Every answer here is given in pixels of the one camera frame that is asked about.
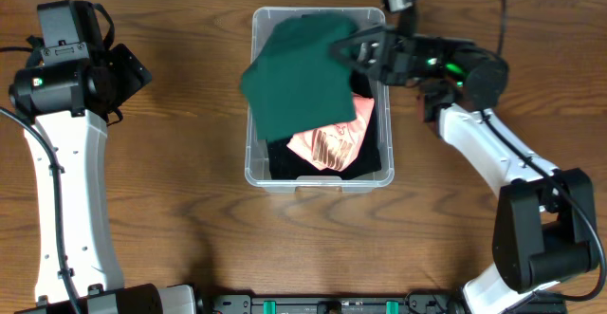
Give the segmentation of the dark green garment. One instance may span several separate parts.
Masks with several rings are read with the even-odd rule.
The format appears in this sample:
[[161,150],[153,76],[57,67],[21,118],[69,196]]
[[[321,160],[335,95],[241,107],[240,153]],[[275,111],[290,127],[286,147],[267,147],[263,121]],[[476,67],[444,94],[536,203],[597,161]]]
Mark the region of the dark green garment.
[[286,139],[356,118],[351,69],[331,57],[330,46],[357,30],[334,12],[288,18],[274,27],[240,85],[259,139]]

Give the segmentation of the pink printed t-shirt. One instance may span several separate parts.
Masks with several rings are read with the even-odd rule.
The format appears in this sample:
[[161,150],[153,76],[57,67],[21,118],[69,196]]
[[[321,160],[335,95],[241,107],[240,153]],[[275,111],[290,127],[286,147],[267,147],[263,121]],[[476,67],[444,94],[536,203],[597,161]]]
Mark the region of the pink printed t-shirt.
[[295,134],[286,147],[317,170],[344,171],[368,136],[375,100],[353,94],[356,118]]

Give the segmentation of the black sparkly knit garment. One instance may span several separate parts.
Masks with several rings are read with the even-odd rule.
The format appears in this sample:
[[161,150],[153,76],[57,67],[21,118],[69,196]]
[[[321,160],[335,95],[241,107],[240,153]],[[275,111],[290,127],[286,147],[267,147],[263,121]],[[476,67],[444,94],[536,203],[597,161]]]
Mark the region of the black sparkly knit garment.
[[[350,77],[350,86],[352,96],[356,93],[364,98],[374,99],[370,82],[366,76],[354,72]],[[361,146],[358,158],[342,172],[329,169],[317,170],[286,147],[291,138],[276,140],[267,145],[269,171],[274,179],[296,179],[300,176],[323,175],[338,176],[346,180],[377,172],[382,168],[377,147],[377,114],[375,108],[371,117],[370,131]]]

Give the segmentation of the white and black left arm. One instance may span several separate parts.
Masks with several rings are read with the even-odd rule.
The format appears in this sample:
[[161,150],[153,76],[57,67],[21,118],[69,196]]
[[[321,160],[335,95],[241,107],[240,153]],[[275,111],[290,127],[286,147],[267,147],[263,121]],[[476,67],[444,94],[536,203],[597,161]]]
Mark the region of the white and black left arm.
[[110,231],[105,187],[107,129],[121,105],[152,79],[99,4],[38,7],[42,33],[9,87],[7,116],[23,130],[34,163],[40,225],[37,313],[197,314],[191,285],[126,286]]

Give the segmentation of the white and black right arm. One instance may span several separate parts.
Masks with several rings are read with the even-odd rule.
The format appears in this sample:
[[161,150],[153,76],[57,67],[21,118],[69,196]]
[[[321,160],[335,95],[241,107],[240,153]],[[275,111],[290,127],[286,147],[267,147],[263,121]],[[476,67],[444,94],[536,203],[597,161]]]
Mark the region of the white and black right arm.
[[589,176],[540,157],[494,113],[508,77],[500,55],[469,40],[386,27],[338,40],[330,54],[387,85],[418,81],[421,119],[497,196],[492,264],[463,286],[453,312],[562,313],[570,297],[555,285],[605,274]]

